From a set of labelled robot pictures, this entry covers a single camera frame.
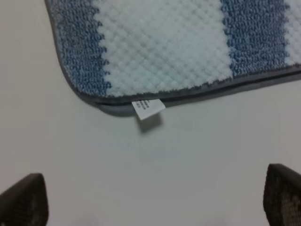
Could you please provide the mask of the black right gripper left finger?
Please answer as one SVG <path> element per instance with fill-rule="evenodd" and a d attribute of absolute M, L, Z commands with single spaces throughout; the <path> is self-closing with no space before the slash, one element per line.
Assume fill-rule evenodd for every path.
<path fill-rule="evenodd" d="M 31 173 L 0 194 L 2 226 L 45 226 L 49 206 L 41 173 Z"/>

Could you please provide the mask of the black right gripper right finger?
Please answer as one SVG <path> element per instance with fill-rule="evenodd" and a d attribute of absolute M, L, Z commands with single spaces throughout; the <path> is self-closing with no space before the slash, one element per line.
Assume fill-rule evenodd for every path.
<path fill-rule="evenodd" d="M 268 166 L 263 209 L 270 226 L 301 224 L 301 175 L 287 166 Z"/>

